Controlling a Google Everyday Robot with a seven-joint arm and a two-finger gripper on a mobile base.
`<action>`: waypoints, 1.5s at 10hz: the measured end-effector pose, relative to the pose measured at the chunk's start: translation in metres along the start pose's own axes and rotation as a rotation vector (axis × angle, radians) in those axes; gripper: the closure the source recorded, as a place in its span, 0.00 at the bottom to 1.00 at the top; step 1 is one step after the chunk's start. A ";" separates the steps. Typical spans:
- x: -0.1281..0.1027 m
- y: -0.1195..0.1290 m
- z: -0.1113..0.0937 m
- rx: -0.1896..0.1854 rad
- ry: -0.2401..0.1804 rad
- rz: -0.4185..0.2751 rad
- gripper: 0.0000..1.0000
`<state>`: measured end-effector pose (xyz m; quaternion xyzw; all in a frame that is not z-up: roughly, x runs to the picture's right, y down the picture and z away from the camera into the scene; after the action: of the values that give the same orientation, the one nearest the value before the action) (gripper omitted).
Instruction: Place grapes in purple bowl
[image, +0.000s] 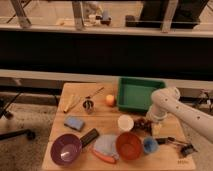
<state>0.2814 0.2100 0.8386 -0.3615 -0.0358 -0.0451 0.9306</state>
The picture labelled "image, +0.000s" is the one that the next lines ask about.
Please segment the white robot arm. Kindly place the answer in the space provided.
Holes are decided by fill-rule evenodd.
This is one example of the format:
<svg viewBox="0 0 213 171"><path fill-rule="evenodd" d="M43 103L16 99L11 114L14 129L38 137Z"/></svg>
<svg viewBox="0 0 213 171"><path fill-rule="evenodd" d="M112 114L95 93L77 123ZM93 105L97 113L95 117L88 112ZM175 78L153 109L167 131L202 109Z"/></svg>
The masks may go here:
<svg viewBox="0 0 213 171"><path fill-rule="evenodd" d="M152 105L147 116L159 123L171 113L213 143L213 116L185 105L179 99L180 91L176 87L155 90L151 94Z"/></svg>

